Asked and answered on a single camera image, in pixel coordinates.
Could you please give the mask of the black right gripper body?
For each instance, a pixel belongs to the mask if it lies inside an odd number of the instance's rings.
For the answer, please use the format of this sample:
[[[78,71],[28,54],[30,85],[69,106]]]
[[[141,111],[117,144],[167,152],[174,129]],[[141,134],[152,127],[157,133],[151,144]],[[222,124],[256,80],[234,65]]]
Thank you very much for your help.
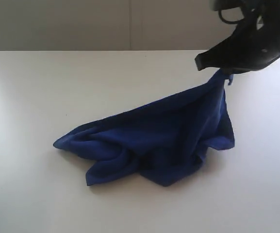
[[[253,0],[230,36],[230,73],[257,71],[280,58],[280,0]]]

